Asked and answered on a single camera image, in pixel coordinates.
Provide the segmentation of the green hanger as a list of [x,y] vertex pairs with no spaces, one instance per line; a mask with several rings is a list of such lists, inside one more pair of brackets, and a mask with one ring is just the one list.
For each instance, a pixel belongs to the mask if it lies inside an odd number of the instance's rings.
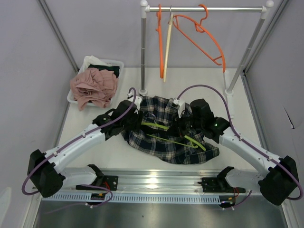
[[[164,125],[161,125],[161,124],[156,123],[155,120],[154,120],[153,123],[150,123],[150,122],[142,122],[141,125],[157,127],[157,128],[163,129],[163,130],[168,130],[168,129],[169,129],[169,127],[167,127],[167,126],[164,126]],[[190,138],[190,137],[187,136],[187,135],[185,135],[184,138],[186,138],[188,141],[190,141],[190,145],[188,145],[188,144],[183,144],[183,143],[176,142],[176,141],[172,141],[172,140],[165,139],[165,138],[161,138],[161,137],[157,137],[157,136],[153,136],[153,135],[151,135],[151,134],[147,134],[147,135],[148,135],[148,136],[151,136],[151,137],[153,137],[153,138],[156,138],[156,139],[165,141],[165,142],[170,142],[170,143],[182,145],[182,146],[189,147],[189,148],[193,148],[193,149],[201,148],[203,151],[206,151],[206,148],[205,148],[201,143],[199,143],[198,141],[196,141],[196,140]]]

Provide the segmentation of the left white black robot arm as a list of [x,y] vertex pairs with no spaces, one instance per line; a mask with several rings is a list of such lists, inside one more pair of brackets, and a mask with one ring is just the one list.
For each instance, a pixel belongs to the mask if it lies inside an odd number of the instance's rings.
[[117,178],[106,177],[94,164],[83,168],[69,168],[68,165],[90,148],[106,142],[122,131],[139,129],[143,114],[140,112],[142,98],[123,100],[116,109],[97,116],[77,136],[46,152],[35,150],[28,164],[28,178],[37,192],[44,198],[56,194],[62,188],[77,190],[116,190]]

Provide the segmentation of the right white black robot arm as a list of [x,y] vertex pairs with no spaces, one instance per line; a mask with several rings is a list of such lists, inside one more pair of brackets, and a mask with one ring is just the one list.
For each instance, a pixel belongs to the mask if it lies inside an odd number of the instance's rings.
[[280,206],[300,187],[293,158],[282,158],[243,138],[229,121],[215,117],[204,99],[191,102],[189,116],[185,114],[186,104],[183,100],[175,98],[173,104],[178,108],[172,124],[174,132],[186,136],[191,130],[199,131],[206,138],[232,150],[255,168],[255,171],[225,168],[217,179],[217,187],[221,191],[226,192],[233,187],[257,191],[270,203]]

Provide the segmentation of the navy plaid skirt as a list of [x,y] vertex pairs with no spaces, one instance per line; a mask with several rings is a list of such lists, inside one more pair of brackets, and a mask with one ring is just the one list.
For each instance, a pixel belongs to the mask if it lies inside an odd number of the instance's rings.
[[[172,126],[173,115],[177,114],[177,109],[173,104],[173,98],[167,99],[159,96],[143,97],[140,111],[144,112],[142,122],[153,123],[155,120],[156,123],[169,128]],[[148,136],[147,134],[190,145],[190,141],[186,138],[174,136],[173,134],[169,135],[166,133],[166,130],[152,126],[141,125],[138,132],[121,132],[123,139],[129,146],[171,164],[202,164],[219,156],[219,148],[205,142],[202,132],[189,137],[201,143],[206,148],[206,151],[203,151],[201,148],[193,149],[171,142],[165,142]]]

